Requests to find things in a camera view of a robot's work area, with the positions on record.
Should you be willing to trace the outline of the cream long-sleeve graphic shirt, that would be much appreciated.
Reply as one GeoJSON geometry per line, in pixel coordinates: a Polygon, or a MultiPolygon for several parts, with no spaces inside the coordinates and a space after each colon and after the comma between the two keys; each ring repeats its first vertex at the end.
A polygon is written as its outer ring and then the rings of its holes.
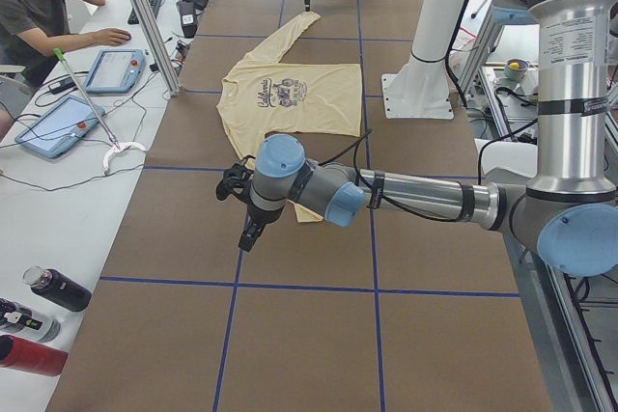
{"type": "Polygon", "coordinates": [[[217,111],[237,156],[256,155],[270,132],[357,137],[361,68],[280,60],[320,16],[304,12],[264,39],[222,79],[217,111]]]}

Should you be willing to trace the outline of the grabber stick green tip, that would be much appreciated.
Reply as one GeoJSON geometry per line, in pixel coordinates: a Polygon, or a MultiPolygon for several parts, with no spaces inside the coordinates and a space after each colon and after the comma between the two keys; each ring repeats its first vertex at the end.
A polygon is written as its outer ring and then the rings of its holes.
{"type": "Polygon", "coordinates": [[[99,110],[97,109],[95,104],[92,102],[92,100],[91,100],[90,96],[88,95],[86,89],[84,88],[84,86],[80,83],[80,81],[76,77],[75,73],[73,72],[72,68],[70,67],[69,62],[67,61],[67,59],[63,55],[62,51],[59,48],[54,48],[53,49],[53,53],[56,56],[56,58],[58,59],[58,61],[64,66],[67,74],[72,79],[72,81],[75,84],[77,90],[82,94],[82,96],[85,99],[85,101],[91,107],[91,109],[92,109],[94,115],[96,116],[99,124],[103,127],[103,129],[106,132],[107,137],[108,137],[108,139],[110,141],[111,148],[108,150],[108,152],[104,155],[104,157],[102,159],[103,173],[106,176],[108,176],[110,174],[110,160],[111,160],[111,158],[113,156],[115,156],[117,154],[120,154],[120,153],[122,153],[124,151],[128,151],[130,149],[137,149],[137,150],[140,150],[142,152],[146,152],[147,150],[146,150],[145,146],[142,145],[139,142],[120,142],[118,140],[118,138],[113,133],[111,128],[108,126],[106,121],[102,118],[101,113],[99,112],[99,110]]]}

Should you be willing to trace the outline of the far blue teach pendant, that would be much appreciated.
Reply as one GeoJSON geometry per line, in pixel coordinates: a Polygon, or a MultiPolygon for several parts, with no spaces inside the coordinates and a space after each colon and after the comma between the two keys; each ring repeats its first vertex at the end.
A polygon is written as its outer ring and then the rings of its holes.
{"type": "Polygon", "coordinates": [[[84,81],[90,95],[124,94],[133,88],[145,66],[141,49],[101,50],[84,81]]]}

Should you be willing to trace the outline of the blue teach pendant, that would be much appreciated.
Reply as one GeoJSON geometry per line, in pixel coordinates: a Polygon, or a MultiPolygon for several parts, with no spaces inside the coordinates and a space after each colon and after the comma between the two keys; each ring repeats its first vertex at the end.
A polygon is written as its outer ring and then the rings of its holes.
{"type": "Polygon", "coordinates": [[[133,88],[145,66],[141,49],[101,50],[84,81],[90,95],[124,94],[133,88]]]}
{"type": "Polygon", "coordinates": [[[96,124],[98,118],[88,102],[68,95],[28,124],[14,141],[43,158],[55,159],[69,151],[96,124]]]}

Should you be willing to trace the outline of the black water bottle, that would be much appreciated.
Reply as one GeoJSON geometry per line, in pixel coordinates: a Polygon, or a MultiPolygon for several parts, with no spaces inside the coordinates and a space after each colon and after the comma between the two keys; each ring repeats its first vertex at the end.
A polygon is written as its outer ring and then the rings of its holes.
{"type": "Polygon", "coordinates": [[[88,289],[53,268],[31,266],[24,271],[22,281],[36,295],[71,312],[85,310],[91,301],[88,289]]]}

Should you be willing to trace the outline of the near blue teach pendant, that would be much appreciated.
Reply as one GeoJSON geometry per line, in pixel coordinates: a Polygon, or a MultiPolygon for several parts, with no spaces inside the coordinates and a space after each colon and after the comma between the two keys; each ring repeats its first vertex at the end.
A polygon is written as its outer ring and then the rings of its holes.
{"type": "Polygon", "coordinates": [[[98,118],[88,102],[68,95],[28,124],[14,141],[43,158],[55,159],[69,151],[96,124],[98,118]]]}

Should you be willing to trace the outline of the green cup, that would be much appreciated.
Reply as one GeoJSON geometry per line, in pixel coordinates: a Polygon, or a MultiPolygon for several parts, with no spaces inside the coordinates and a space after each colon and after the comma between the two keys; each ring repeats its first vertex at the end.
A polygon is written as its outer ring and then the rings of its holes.
{"type": "Polygon", "coordinates": [[[503,74],[506,79],[521,82],[529,70],[530,64],[523,59],[510,59],[506,62],[503,74]]]}

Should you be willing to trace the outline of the grey black bottle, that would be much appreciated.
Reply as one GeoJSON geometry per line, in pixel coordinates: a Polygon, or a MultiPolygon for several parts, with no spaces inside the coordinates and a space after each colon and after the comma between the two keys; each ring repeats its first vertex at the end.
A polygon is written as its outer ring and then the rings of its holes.
{"type": "Polygon", "coordinates": [[[61,329],[60,322],[20,303],[1,299],[1,330],[36,343],[54,340],[61,329]]]}

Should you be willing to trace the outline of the red water bottle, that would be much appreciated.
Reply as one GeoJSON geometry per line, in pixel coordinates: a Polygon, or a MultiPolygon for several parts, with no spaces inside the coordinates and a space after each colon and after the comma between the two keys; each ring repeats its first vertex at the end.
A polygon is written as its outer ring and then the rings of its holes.
{"type": "Polygon", "coordinates": [[[1,336],[1,367],[44,376],[62,373],[68,353],[12,335],[1,336]]]}

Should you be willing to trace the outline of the seated person grey shirt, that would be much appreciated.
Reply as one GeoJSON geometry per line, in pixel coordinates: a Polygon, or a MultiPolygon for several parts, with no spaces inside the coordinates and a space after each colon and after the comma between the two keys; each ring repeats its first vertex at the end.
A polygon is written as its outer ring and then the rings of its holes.
{"type": "MultiPolygon", "coordinates": [[[[102,7],[106,0],[81,0],[102,7]]],[[[24,67],[24,79],[40,86],[64,53],[91,46],[120,46],[130,32],[106,28],[91,33],[70,32],[66,0],[1,0],[1,47],[11,63],[24,67]]]]}

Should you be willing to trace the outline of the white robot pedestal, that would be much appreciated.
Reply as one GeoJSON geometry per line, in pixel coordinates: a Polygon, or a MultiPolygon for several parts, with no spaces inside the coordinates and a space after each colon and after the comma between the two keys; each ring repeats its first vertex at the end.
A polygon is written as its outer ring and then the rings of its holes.
{"type": "Polygon", "coordinates": [[[407,63],[381,78],[388,119],[451,120],[446,65],[467,0],[424,0],[407,63]]]}

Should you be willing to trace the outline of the aluminium frame post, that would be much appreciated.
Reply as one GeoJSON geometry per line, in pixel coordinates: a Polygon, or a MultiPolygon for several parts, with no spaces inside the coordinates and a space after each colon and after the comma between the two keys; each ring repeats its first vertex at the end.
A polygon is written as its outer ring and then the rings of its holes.
{"type": "Polygon", "coordinates": [[[142,8],[137,3],[131,4],[131,6],[136,12],[139,25],[146,38],[149,50],[154,57],[154,61],[157,64],[158,70],[165,82],[170,96],[177,96],[181,91],[181,83],[175,69],[172,66],[172,62],[165,48],[163,38],[159,33],[156,19],[153,19],[152,17],[150,6],[146,5],[145,8],[142,8]]]}

